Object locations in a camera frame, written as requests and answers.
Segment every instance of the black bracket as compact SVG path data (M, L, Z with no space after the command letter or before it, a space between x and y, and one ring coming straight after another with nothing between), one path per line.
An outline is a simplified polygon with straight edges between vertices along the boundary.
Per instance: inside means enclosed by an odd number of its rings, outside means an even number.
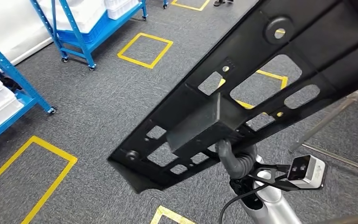
M285 34L274 39L274 30ZM230 92L276 55L285 54L303 71L300 78L253 109ZM226 82L207 95L198 87L212 73ZM284 101L308 85L317 97L296 109ZM164 190L219 162L210 145L229 139L233 152L289 127L358 90L358 0L260 0L188 72L109 156L108 161L139 193ZM274 118L254 130L246 122L261 113ZM159 126L161 137L147 134ZM164 143L178 156L165 166L147 157ZM192 157L207 157L196 164ZM184 166L183 173L171 171Z
M287 178L287 175L289 173L290 165L269 165L269 164L261 164L256 162L254 165L254 168L252 172L250 172L247 176L244 178L251 178L254 181L260 181L266 185L284 190L284 191L294 191L294 190L320 190L324 187L324 182L326 180L326 172L323 175L322 184L319 188L312 188L312 189L305 189L305 188L299 188L298 186L290 183L287 180L284 180ZM259 177L257 174L260 171L268 171L271 173L271 177L269 179ZM277 176L277 172L282 172L283 174L280 176Z

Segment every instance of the round hole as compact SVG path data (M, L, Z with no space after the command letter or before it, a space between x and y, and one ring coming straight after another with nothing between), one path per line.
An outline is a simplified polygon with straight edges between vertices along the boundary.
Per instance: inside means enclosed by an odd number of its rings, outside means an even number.
M285 36L286 30L283 28L279 28L275 30L274 37L276 39L281 39L283 36Z
M224 66L222 70L223 70L223 72L228 72L228 70L230 70L230 67Z

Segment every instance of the shelf caster wheel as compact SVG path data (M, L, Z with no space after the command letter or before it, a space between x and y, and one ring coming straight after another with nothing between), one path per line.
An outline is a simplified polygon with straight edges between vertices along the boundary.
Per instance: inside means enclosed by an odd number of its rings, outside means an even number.
M50 110L50 112L49 112L49 114L50 115L53 115L53 114L55 114L57 112L57 108L56 107L51 107L51 110Z

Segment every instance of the rectangular hole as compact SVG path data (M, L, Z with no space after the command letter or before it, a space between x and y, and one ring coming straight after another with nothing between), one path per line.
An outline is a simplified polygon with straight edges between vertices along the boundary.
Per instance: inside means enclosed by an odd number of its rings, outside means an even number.
M156 125L146 135L149 138L159 139L165 133L166 133L165 129Z
M285 105L290 109L296 109L313 100L320 93L317 85L307 85L285 99Z
M198 89L209 96L219 88L219 82L222 78L223 77L215 71L198 86Z
M274 121L275 119L272 116L269 116L266 113L261 113L251 120L248 120L246 124L253 130L257 131Z
M287 55L278 55L236 86L230 96L246 109L252 109L296 81L301 74L301 69Z
M162 144L154 152L147 156L147 159L156 163L161 167L165 167L170 162L174 161L178 157L171 153L168 143Z
M179 164L179 165L174 166L171 169L171 172L173 172L174 174L181 174L181 173L185 172L186 170L187 170L187 167Z
M204 160L208 159L209 157L206 156L203 153L198 153L197 155L193 156L191 158L191 160L193 161L193 163L195 164L200 164L201 162L203 162Z

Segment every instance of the silver metal pole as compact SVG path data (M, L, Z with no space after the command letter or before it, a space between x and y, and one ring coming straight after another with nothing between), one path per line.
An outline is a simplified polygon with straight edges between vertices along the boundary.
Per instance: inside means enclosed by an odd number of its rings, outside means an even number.
M337 108L330 112L325 118L323 118L315 127L309 130L302 138L295 142L294 145L290 148L289 152L293 153L298 149L303 143L310 139L314 134L316 134L320 129L328 125L337 115L339 115L343 110L345 110L349 105L355 102L358 99L358 94L353 93L347 96L347 99L341 103Z
M316 152L318 152L318 153L324 154L324 155L326 155L326 156L328 156L328 157L331 157L331 158L333 158L333 159L336 159L336 160L338 160L338 161L344 162L344 163L346 163L346 164L349 164L349 165L351 165L351 166L354 166L354 167L358 168L358 163L357 163L357 162L348 160L348 159L346 159L346 158L344 158L344 157L342 157L342 156L339 156L339 155L337 155L337 154L330 153L330 152L328 152L328 151L326 151L326 150L324 150L324 149L321 149L321 148L318 148L318 147L309 145L309 144L307 144L307 143L303 143L302 146L307 147L307 148L309 148L309 149L311 149L311 150L313 150L313 151L316 151Z

